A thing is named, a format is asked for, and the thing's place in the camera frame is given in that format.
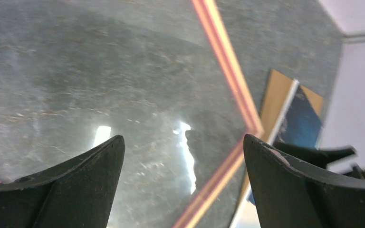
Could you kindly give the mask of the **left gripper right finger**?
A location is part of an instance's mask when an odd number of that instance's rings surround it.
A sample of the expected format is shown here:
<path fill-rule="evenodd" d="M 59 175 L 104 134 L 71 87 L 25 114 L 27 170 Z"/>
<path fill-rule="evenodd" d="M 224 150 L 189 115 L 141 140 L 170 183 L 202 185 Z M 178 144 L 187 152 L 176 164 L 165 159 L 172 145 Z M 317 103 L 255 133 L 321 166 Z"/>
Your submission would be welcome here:
<path fill-rule="evenodd" d="M 243 151 L 263 228 L 365 228 L 365 180 L 305 162 L 247 134 Z"/>

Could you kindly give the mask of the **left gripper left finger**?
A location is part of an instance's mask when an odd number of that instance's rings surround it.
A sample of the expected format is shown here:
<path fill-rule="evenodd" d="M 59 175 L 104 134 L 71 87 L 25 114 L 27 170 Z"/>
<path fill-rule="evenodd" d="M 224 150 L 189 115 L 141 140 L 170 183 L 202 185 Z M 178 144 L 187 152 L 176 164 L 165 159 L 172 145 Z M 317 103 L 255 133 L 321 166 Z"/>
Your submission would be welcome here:
<path fill-rule="evenodd" d="M 105 228 L 125 154 L 116 135 L 46 170 L 0 183 L 0 228 Z"/>

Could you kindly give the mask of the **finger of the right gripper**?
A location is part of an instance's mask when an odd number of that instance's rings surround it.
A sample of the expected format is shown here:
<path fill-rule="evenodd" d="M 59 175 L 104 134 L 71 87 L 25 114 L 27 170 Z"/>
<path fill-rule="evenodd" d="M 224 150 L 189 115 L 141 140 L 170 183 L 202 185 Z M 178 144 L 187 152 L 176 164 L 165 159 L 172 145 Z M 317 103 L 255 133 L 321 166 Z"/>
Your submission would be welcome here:
<path fill-rule="evenodd" d="M 365 180 L 365 170 L 364 169 L 362 169 L 357 164 L 353 164 L 351 166 L 351 168 L 352 168 L 351 171 L 347 171 L 347 172 L 343 173 L 343 175 L 352 177 L 352 178 L 356 178 L 356 179 L 360 179 L 360 180 Z"/>
<path fill-rule="evenodd" d="M 329 163 L 343 159 L 356 154 L 356 150 L 352 146 L 341 147 L 339 149 L 325 150 L 296 146 L 282 142 L 275 142 L 274 147 L 286 154 L 294 156 L 305 162 L 326 169 Z"/>

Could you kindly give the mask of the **blue sea photo print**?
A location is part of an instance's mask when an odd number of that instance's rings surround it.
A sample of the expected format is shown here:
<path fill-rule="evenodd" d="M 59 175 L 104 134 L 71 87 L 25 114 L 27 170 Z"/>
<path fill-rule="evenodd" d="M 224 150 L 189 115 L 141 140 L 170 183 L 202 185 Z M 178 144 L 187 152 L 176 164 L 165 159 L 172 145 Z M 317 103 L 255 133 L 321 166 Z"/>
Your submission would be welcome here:
<path fill-rule="evenodd" d="M 266 143 L 288 143 L 314 149 L 322 127 L 305 90 L 298 80 L 292 80 L 289 91 L 279 108 Z M 248 185 L 230 224 L 231 228 L 259 228 L 259 219 L 251 185 Z"/>

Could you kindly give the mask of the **pink wooden picture frame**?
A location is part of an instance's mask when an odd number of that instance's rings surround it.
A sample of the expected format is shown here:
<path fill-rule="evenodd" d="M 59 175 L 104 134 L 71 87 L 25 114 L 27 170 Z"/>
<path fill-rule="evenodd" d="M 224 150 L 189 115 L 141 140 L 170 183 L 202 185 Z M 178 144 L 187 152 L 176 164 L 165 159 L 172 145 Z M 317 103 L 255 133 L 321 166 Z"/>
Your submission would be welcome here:
<path fill-rule="evenodd" d="M 224 228 L 260 131 L 213 0 L 0 0 L 0 181 L 115 135 L 110 228 Z"/>

